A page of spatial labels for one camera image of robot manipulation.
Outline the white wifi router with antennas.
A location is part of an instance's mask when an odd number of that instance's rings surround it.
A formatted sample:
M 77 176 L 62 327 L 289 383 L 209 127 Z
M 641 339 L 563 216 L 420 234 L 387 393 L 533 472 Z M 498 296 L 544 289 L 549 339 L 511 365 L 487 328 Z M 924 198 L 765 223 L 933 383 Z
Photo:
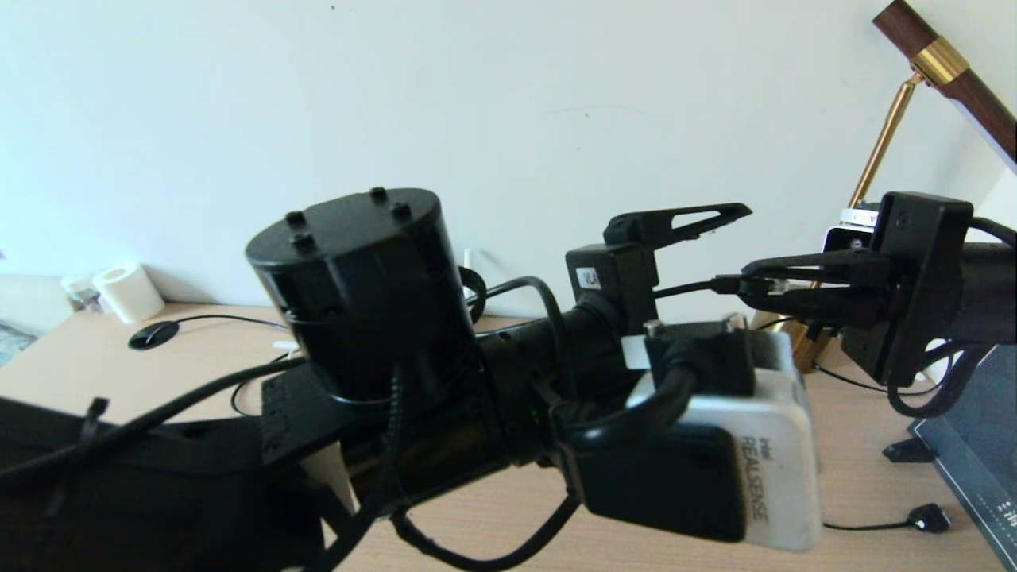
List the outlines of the white wifi router with antennas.
M 476 258 L 475 250 L 464 249 L 462 251 L 460 279 L 462 284 L 462 296 L 464 296 L 465 300 L 467 300 L 467 307 L 469 309 L 471 322 L 478 323 L 481 316 L 484 314 L 486 301 L 481 303 L 480 292 L 477 288 L 480 288 L 483 291 L 487 291 L 487 289 L 482 276 L 480 276 L 479 272 L 476 271 L 474 258 Z M 298 354 L 299 352 L 295 335 L 290 334 L 290 337 L 291 339 L 277 339 L 273 342 L 273 348 L 284 351 L 282 357 L 279 357 L 280 361 L 283 361 L 283 359 L 289 359 L 292 355 Z

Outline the black plastic clip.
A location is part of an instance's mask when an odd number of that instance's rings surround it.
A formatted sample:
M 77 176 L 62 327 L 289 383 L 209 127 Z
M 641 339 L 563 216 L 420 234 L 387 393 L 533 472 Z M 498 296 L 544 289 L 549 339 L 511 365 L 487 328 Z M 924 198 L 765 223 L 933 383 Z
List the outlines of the black plastic clip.
M 887 445 L 882 454 L 890 463 L 898 464 L 928 464 L 938 458 L 937 451 L 920 437 Z

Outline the dark monitor screen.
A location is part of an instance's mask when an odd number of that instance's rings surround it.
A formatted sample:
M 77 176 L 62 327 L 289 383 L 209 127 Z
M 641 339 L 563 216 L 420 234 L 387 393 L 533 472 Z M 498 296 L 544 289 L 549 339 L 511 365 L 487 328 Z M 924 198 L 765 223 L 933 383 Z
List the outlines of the dark monitor screen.
M 954 406 L 913 421 L 934 467 L 1007 572 L 1017 572 L 1017 346 L 997 346 Z

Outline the white paper roll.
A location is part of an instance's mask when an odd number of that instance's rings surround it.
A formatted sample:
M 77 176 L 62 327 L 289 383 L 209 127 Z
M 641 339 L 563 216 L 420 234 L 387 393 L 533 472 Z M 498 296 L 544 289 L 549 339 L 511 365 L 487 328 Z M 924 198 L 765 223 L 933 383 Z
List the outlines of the white paper roll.
M 160 314 L 166 301 L 138 261 L 113 265 L 91 279 L 99 298 L 123 323 L 141 323 Z

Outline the patterned floor rug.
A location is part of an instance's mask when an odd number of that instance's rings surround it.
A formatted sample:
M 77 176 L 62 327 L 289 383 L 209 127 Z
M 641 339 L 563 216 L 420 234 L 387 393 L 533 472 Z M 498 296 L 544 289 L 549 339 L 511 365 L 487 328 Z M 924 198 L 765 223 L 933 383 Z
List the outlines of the patterned floor rug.
M 0 367 L 28 349 L 39 340 L 36 334 L 0 321 Z

